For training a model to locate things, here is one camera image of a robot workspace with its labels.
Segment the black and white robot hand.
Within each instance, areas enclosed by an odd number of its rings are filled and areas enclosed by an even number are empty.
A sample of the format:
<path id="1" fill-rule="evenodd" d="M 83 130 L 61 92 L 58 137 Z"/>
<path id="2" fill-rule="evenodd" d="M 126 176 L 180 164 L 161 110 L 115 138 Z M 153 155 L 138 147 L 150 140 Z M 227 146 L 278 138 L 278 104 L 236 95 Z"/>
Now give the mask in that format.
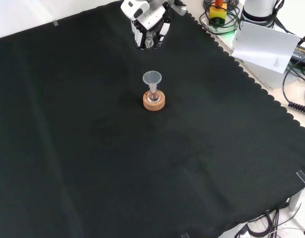
<path id="1" fill-rule="evenodd" d="M 148 50 L 161 46 L 169 31 L 170 10 L 183 16 L 186 5 L 180 0 L 124 0 L 121 10 L 130 19 L 134 44 Z"/>

